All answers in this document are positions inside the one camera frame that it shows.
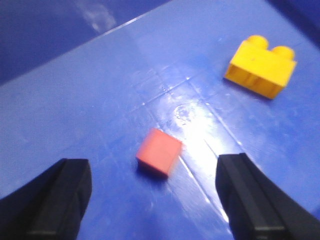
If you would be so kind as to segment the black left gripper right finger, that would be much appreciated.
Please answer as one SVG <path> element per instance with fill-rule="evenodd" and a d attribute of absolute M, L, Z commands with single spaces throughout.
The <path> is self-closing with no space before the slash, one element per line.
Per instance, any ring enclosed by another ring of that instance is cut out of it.
<path fill-rule="evenodd" d="M 218 157 L 215 186 L 236 240 L 320 238 L 320 221 L 274 184 L 245 153 Z"/>

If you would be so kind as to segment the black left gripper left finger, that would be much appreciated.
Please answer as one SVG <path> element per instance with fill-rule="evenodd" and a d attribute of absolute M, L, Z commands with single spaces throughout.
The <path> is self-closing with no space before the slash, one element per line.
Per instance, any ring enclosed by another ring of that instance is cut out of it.
<path fill-rule="evenodd" d="M 0 238 L 75 240 L 91 194 L 89 160 L 63 158 L 0 200 Z"/>

